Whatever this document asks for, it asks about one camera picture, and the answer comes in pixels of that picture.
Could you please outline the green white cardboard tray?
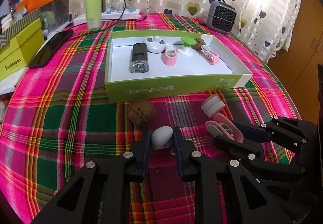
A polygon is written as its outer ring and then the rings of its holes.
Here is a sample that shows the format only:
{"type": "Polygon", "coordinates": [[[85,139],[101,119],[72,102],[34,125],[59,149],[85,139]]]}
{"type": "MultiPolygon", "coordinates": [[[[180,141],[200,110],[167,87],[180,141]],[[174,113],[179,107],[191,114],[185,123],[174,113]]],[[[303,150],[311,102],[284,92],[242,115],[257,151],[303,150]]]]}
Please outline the green white cardboard tray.
{"type": "Polygon", "coordinates": [[[251,77],[223,37],[179,30],[114,31],[109,37],[110,103],[240,88],[251,77]]]}

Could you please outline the orange-lidded clear storage bin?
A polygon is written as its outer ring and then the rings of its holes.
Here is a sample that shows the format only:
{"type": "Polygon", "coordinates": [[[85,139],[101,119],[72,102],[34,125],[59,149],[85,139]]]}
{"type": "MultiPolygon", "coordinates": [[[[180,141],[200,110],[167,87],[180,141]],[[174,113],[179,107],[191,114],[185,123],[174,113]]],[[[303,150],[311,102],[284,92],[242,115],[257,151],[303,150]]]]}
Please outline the orange-lidded clear storage bin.
{"type": "Polygon", "coordinates": [[[42,29],[49,32],[69,23],[69,0],[22,0],[16,9],[24,7],[28,13],[39,9],[42,29]]]}

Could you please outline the brown walnut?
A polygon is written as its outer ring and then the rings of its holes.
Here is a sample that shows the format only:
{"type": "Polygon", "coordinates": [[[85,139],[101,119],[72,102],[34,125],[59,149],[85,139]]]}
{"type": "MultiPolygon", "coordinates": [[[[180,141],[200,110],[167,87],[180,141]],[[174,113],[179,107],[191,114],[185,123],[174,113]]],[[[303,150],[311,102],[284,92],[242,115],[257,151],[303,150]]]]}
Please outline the brown walnut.
{"type": "Polygon", "coordinates": [[[200,50],[202,50],[202,46],[206,45],[205,41],[202,38],[195,38],[194,40],[196,43],[194,45],[192,45],[192,49],[200,51],[200,50]]]}
{"type": "Polygon", "coordinates": [[[155,108],[147,99],[139,99],[130,103],[128,118],[137,126],[146,126],[155,118],[155,108]]]}

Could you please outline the green-top white suction holder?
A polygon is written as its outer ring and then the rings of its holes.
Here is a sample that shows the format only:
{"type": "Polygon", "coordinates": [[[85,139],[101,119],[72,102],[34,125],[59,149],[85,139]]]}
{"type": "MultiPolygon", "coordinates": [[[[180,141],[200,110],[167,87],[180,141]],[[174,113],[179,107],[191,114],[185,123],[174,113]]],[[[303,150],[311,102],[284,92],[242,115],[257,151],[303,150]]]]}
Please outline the green-top white suction holder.
{"type": "Polygon", "coordinates": [[[182,46],[178,48],[178,53],[183,56],[191,56],[193,54],[192,46],[197,44],[197,41],[191,37],[181,37],[182,46]]]}

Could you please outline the white round ribbed cap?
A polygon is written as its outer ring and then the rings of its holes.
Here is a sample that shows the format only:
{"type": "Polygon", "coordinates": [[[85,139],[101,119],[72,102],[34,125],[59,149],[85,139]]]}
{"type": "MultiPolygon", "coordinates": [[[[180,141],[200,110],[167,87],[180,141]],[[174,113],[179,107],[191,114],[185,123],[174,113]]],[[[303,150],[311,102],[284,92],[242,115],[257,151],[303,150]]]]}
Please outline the white round ribbed cap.
{"type": "Polygon", "coordinates": [[[215,113],[219,112],[225,107],[225,103],[216,94],[208,97],[201,105],[202,111],[208,118],[211,118],[215,113]]]}

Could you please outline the light green lotion bottle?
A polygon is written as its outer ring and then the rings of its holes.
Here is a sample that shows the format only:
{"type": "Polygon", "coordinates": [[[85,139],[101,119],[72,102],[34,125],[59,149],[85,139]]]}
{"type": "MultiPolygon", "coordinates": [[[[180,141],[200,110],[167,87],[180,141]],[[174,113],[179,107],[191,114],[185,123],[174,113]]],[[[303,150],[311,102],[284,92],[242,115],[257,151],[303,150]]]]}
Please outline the light green lotion bottle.
{"type": "Polygon", "coordinates": [[[88,30],[101,29],[101,0],[85,0],[86,24],[88,30]]]}

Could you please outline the white blue power strip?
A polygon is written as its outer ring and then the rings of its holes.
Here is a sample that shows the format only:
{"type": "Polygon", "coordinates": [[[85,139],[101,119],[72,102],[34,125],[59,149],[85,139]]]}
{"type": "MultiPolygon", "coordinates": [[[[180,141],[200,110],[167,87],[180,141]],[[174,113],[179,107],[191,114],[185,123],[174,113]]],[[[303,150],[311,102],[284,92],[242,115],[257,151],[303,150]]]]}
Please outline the white blue power strip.
{"type": "MultiPolygon", "coordinates": [[[[101,14],[102,21],[119,19],[122,14],[122,20],[138,20],[141,18],[139,9],[107,10],[101,14]]],[[[73,20],[73,24],[80,25],[86,23],[86,14],[81,14],[73,20]]]]}

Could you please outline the wooden wardrobe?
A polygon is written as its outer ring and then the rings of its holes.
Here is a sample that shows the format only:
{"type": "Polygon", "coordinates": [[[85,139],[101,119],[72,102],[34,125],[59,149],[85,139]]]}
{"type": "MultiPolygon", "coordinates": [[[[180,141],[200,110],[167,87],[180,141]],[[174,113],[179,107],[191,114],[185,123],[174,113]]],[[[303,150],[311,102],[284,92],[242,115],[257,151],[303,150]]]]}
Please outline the wooden wardrobe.
{"type": "Polygon", "coordinates": [[[303,120],[318,122],[318,63],[322,63],[322,5],[302,0],[288,51],[269,61],[303,120]]]}

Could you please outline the white side shelf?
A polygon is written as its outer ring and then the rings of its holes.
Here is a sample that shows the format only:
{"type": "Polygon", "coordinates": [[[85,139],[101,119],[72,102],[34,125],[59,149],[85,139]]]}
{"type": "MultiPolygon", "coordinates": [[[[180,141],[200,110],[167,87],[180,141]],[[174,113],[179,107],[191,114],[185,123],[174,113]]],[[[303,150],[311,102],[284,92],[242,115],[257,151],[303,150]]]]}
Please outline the white side shelf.
{"type": "MultiPolygon", "coordinates": [[[[42,49],[44,45],[48,43],[48,40],[50,40],[56,33],[63,31],[69,24],[73,24],[73,23],[66,22],[62,26],[56,28],[54,31],[50,32],[47,36],[47,40],[40,47],[40,49],[42,49]]],[[[7,78],[3,79],[0,82],[0,95],[2,96],[4,94],[14,92],[27,70],[28,70],[28,67],[23,67],[22,69],[16,71],[15,73],[9,75],[7,78]]]]}

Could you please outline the lime green shoe box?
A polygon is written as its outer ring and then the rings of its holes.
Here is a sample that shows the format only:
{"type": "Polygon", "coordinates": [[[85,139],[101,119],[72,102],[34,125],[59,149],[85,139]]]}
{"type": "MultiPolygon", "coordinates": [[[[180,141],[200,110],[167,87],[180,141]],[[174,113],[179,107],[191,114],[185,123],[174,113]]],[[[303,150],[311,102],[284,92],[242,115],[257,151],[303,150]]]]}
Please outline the lime green shoe box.
{"type": "Polygon", "coordinates": [[[33,56],[44,44],[41,26],[41,19],[38,18],[14,36],[7,45],[2,47],[1,80],[28,66],[33,56]]]}

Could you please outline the black smartphone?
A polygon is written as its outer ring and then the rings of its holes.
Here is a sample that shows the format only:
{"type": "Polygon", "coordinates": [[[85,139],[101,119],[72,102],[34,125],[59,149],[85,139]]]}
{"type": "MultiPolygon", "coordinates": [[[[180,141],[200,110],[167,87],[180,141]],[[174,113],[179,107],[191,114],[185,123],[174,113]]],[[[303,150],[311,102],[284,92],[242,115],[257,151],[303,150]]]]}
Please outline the black smartphone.
{"type": "Polygon", "coordinates": [[[64,43],[68,41],[72,35],[72,29],[56,33],[32,58],[28,64],[29,69],[45,67],[58,52],[61,46],[64,45],[64,43]]]}

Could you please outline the white panda-face gadget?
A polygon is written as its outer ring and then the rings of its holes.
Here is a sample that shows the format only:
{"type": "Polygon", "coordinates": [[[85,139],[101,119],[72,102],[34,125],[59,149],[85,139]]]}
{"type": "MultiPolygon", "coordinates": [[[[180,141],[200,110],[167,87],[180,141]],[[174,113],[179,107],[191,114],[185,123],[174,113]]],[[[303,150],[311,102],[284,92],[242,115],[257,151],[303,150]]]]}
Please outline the white panda-face gadget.
{"type": "Polygon", "coordinates": [[[166,48],[166,43],[159,36],[147,37],[144,40],[147,50],[150,53],[163,53],[166,48]]]}

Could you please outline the black bike light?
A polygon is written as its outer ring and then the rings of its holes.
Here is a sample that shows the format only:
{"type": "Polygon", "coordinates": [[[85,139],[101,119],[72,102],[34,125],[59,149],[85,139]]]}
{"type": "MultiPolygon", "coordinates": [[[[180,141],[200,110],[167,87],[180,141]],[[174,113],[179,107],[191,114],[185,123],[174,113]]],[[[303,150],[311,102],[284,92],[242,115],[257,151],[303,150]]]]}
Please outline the black bike light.
{"type": "Polygon", "coordinates": [[[130,67],[131,73],[147,73],[149,71],[148,50],[145,43],[136,43],[132,47],[130,67]]]}

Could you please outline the pink silicone clip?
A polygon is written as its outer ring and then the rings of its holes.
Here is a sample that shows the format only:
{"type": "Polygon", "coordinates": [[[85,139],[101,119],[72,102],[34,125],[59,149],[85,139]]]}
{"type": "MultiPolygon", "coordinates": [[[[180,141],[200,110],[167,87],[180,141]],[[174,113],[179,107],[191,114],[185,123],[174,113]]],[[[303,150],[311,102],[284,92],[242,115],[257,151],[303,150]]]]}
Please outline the pink silicone clip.
{"type": "Polygon", "coordinates": [[[240,143],[244,141],[244,136],[237,126],[220,113],[214,114],[212,120],[205,122],[205,127],[215,138],[223,136],[240,143]]]}
{"type": "Polygon", "coordinates": [[[166,47],[165,51],[161,56],[161,59],[166,66],[174,66],[176,64],[177,57],[178,57],[177,47],[170,48],[170,49],[166,47]]]}
{"type": "Polygon", "coordinates": [[[215,65],[219,63],[219,55],[212,51],[212,49],[206,45],[201,45],[201,50],[199,50],[198,53],[210,65],[215,65]]]}

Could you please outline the black power adapter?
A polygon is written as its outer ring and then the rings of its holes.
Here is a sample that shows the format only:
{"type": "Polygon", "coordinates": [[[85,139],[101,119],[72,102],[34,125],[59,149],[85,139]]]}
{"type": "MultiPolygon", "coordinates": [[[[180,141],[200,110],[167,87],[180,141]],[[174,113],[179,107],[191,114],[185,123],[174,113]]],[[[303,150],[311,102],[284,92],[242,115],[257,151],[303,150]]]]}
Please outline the black power adapter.
{"type": "Polygon", "coordinates": [[[101,0],[101,13],[106,11],[106,0],[101,0]]]}

